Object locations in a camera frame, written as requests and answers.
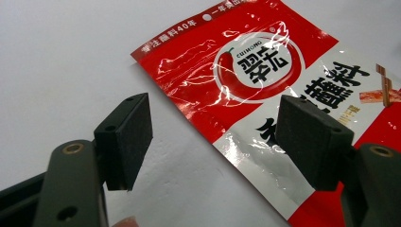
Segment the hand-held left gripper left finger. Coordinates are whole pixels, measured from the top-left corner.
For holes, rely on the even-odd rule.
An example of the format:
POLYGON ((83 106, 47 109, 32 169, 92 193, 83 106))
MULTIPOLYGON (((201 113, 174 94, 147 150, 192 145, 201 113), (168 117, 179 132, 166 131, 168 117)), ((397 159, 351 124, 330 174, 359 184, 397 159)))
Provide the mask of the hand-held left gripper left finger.
POLYGON ((104 191, 131 191, 152 139, 147 93, 124 99, 95 129, 51 154, 33 227, 108 227, 104 191))

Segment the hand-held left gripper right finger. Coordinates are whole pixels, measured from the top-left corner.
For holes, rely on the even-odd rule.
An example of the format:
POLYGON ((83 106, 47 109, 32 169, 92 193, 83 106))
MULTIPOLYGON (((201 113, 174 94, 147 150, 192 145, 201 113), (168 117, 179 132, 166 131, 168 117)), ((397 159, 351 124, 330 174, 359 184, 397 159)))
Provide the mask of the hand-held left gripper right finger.
POLYGON ((275 139, 317 191, 343 185, 340 205, 347 227, 401 227, 401 142, 352 146, 354 133, 310 102, 283 95, 275 139))

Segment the red and silver seasoning packet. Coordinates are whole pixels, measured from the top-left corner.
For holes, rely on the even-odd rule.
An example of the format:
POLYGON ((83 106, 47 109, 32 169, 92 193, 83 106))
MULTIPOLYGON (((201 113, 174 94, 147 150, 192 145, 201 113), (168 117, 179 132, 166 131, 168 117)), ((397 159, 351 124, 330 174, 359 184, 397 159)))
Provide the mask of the red and silver seasoning packet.
POLYGON ((355 135, 401 154, 401 79, 383 104, 375 64, 282 0, 223 0, 133 57, 193 126, 293 227, 344 227, 339 186, 315 190, 276 144, 279 102, 317 106, 355 135))

